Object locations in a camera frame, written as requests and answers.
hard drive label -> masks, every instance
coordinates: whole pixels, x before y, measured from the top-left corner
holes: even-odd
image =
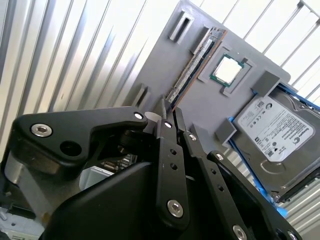
[[[314,128],[271,97],[259,97],[238,124],[270,162],[282,162],[314,135]]]

electronic component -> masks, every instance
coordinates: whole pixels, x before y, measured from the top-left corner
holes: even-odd
[[[256,95],[233,121],[238,132],[232,140],[276,202],[319,175],[318,111],[277,87],[269,96]]]
[[[223,54],[223,57],[213,70],[210,78],[229,87],[244,67],[245,65],[243,63],[234,60],[228,54]]]
[[[191,52],[195,53],[194,56],[182,71],[173,90],[166,98],[171,103],[172,107],[178,104],[186,90],[190,87],[192,81],[198,77],[202,69],[208,63],[209,57],[213,55],[216,46],[219,45],[226,33],[226,30],[214,27],[209,32],[206,31],[204,37],[195,45],[196,47],[191,49]]]

corrugated metal wall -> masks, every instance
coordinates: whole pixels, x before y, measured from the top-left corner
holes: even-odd
[[[0,156],[17,116],[121,106],[177,2],[0,0]],[[299,93],[320,105],[319,16],[308,6],[193,2],[282,66]],[[237,154],[229,159],[252,182]],[[305,239],[317,239],[319,180],[283,207]]]
[[[15,2],[1,44],[0,156],[19,115],[121,106],[178,1]]]

gray plastic board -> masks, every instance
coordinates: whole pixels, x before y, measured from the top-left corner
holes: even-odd
[[[194,21],[183,40],[178,44],[170,40],[169,35],[183,11],[192,15]],[[277,76],[282,82],[288,82],[290,75],[189,1],[182,0],[178,3],[141,69],[126,103],[130,105],[140,84],[144,83],[151,87],[152,92],[148,101],[149,105],[145,110],[152,110],[161,95],[166,96],[170,92],[184,66],[193,56],[190,49],[194,46],[204,26],[226,29],[228,32],[222,44],[230,47],[232,57],[239,62],[247,59],[247,61],[253,63],[248,73],[242,81],[237,83],[236,88],[229,96],[221,93],[224,86],[218,82],[213,80],[202,82],[197,79],[179,103],[178,106],[182,109],[186,127],[190,128],[192,123],[195,123],[208,130],[208,133],[212,136],[225,118],[236,116],[252,99],[251,87],[265,71]]]

metal bracket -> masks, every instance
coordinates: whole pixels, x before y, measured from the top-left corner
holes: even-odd
[[[155,134],[156,212],[165,226],[183,231],[190,220],[183,149],[172,122],[159,120]]]

